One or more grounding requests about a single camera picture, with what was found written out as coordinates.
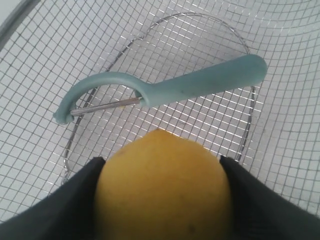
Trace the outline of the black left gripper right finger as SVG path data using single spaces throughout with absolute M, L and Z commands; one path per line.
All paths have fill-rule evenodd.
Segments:
M 284 199 L 233 158 L 219 160 L 230 185 L 233 240 L 318 240 L 320 219 Z

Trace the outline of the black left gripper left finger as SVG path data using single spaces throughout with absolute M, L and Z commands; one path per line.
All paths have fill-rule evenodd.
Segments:
M 2 240 L 95 240 L 94 198 L 102 157 L 90 160 L 79 172 L 43 200 L 1 223 Z

